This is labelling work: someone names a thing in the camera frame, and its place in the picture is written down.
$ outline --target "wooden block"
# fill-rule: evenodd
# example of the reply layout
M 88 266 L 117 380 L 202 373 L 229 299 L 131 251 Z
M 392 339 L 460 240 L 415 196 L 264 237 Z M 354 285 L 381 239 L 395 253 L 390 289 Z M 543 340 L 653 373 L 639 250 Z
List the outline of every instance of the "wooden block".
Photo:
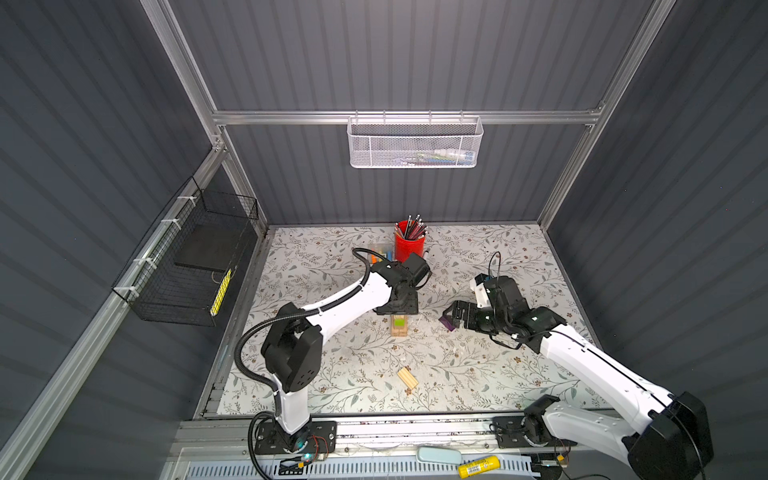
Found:
M 400 377 L 402 382 L 405 383 L 406 386 L 411 390 L 416 388 L 416 386 L 419 384 L 419 381 L 413 375 L 411 375 L 411 371 L 406 367 L 402 367 L 400 371 L 397 372 L 397 376 Z
M 392 315 L 389 319 L 389 335 L 408 336 L 408 316 Z

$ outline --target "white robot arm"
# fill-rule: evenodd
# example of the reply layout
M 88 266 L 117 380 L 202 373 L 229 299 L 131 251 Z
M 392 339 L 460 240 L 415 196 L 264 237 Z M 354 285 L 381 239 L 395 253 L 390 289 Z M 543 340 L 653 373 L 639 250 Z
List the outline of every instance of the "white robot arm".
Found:
M 369 310 L 417 313 L 417 284 L 427 273 L 426 262 L 416 255 L 402 264 L 382 260 L 338 293 L 302 309 L 289 303 L 267 322 L 271 328 L 261 353 L 275 389 L 276 423 L 290 438 L 287 445 L 299 449 L 306 441 L 307 386 L 319 369 L 323 344 Z M 687 392 L 674 396 L 640 377 L 590 344 L 549 308 L 530 309 L 513 279 L 489 279 L 475 278 L 478 305 L 454 302 L 441 321 L 454 327 L 463 324 L 492 339 L 499 333 L 509 335 L 518 342 L 516 349 L 525 345 L 568 369 L 621 415 L 617 419 L 542 396 L 525 409 L 521 425 L 532 445 L 552 445 L 555 439 L 578 442 L 627 463 L 643 480 L 692 480 L 712 459 L 709 423 L 701 401 Z M 248 337 L 249 333 L 239 342 L 236 364 Z M 244 367 L 240 371 L 258 377 Z
M 471 287 L 478 304 L 454 302 L 441 321 L 492 339 L 508 334 L 518 342 L 516 349 L 526 345 L 563 366 L 621 415 L 616 419 L 542 396 L 525 409 L 522 427 L 532 445 L 578 442 L 628 464 L 643 480 L 691 480 L 712 459 L 707 411 L 696 397 L 675 396 L 632 372 L 549 308 L 530 309 L 509 277 L 480 275 Z

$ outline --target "small wooden block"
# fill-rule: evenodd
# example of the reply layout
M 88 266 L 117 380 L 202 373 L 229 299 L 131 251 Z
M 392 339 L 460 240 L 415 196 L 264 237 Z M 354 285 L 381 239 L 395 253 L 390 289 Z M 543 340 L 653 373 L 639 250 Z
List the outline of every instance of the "small wooden block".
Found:
M 399 372 L 397 372 L 397 376 L 400 377 L 403 383 L 406 384 L 408 388 L 413 390 L 416 388 L 416 386 L 419 384 L 419 381 L 411 375 L 411 371 L 408 370 L 406 367 L 402 367 Z

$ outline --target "wire mesh basket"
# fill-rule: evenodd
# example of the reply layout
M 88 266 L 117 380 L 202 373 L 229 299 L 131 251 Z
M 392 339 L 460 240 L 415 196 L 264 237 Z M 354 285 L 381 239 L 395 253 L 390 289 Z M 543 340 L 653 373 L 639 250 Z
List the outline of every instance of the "wire mesh basket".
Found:
M 162 220 L 164 231 L 150 253 L 128 262 L 124 271 L 141 263 L 133 282 L 115 284 L 113 291 L 143 320 L 215 326 L 230 284 L 242 280 L 256 246 L 257 212 L 255 198 L 197 190 L 176 218 Z M 201 237 L 218 242 L 221 266 L 196 264 L 196 258 L 204 257 L 196 253 L 206 245 L 197 241 L 197 250 L 190 245 Z
M 349 163 L 354 168 L 472 168 L 477 165 L 482 123 L 455 119 L 391 118 L 377 123 L 350 117 Z

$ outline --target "wall panel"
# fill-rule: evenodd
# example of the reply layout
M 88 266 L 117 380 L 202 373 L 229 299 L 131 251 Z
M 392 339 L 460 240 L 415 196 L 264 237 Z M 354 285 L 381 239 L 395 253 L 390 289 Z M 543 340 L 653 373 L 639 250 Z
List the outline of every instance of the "wall panel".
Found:
M 138 2 L 0 2 L 0 84 L 2 444 L 210 144 Z M 130 315 L 27 478 L 153 478 L 220 335 Z
M 478 166 L 360 169 L 343 126 L 230 125 L 274 224 L 536 220 L 584 131 L 581 125 L 489 125 Z
M 575 110 L 650 1 L 171 5 L 220 110 Z
M 715 479 L 766 458 L 767 22 L 678 2 L 549 232 L 606 351 L 707 405 Z

